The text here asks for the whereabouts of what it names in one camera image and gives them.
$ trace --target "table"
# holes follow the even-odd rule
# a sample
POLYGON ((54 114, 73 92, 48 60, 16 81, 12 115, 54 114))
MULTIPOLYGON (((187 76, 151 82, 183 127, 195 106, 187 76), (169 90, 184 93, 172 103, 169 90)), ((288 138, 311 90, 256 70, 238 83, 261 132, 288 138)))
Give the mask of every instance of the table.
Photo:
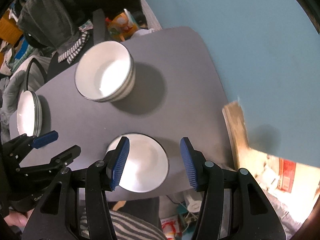
MULTIPOLYGON (((167 179, 143 194, 117 187, 114 192, 106 192, 109 201, 149 198, 191 188, 179 150, 184 136, 207 160, 233 167, 221 112, 228 102, 201 37, 188 27, 178 27, 123 44, 136 65, 132 92, 118 102, 93 102, 76 90, 76 65, 60 73, 36 92, 43 109, 41 133, 56 130, 59 139, 33 150, 21 166, 48 163, 77 144, 81 155, 69 167, 86 168, 102 159, 109 143, 121 134, 136 132, 155 138, 169 157, 167 179)), ((10 119, 10 133, 12 138, 18 136, 16 114, 10 119)))

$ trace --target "stacked bowls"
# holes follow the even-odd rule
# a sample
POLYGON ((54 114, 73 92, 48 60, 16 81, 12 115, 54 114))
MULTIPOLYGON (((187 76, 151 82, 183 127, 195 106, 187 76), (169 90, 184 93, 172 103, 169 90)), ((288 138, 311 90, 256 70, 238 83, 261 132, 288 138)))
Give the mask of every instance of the stacked bowls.
POLYGON ((134 87, 135 67, 124 45, 105 41, 90 48, 75 71, 79 93, 92 101, 117 101, 134 87))
POLYGON ((39 136, 42 127, 42 108, 33 91, 21 94, 17 109, 17 127, 20 135, 39 136))

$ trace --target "person's hand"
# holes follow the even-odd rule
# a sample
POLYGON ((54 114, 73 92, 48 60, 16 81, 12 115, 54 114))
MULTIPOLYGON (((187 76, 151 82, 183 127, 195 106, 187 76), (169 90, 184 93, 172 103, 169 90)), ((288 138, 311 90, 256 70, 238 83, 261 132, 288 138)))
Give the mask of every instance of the person's hand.
POLYGON ((17 226, 17 227, 25 227, 29 217, 31 216, 33 212, 32 210, 29 210, 25 215, 21 214, 19 212, 9 210, 9 215, 7 215, 4 220, 9 226, 17 226))

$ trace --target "blue wall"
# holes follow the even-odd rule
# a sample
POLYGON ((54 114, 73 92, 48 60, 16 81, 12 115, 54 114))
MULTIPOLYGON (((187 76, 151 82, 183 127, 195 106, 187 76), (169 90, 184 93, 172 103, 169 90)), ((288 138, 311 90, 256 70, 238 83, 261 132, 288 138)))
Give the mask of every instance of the blue wall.
POLYGON ((296 0, 147 0, 204 39, 251 147, 320 167, 320 37, 296 0))

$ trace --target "bowl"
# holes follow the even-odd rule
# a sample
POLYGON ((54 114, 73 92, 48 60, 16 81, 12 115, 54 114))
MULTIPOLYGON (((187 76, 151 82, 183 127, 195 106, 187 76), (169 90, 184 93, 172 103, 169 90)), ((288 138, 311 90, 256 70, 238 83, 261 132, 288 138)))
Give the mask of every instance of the bowl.
POLYGON ((42 108, 38 96, 32 91, 21 94, 17 108, 19 135, 39 136, 42 126, 42 108))
POLYGON ((135 67, 127 48, 116 41, 101 42, 80 59, 75 71, 79 93, 92 101, 117 101, 134 87, 135 67))
POLYGON ((122 136, 130 141, 130 151, 119 186, 145 193, 159 187, 169 172, 169 161, 163 147, 153 138, 139 133, 124 134, 114 139, 108 151, 116 149, 122 136))

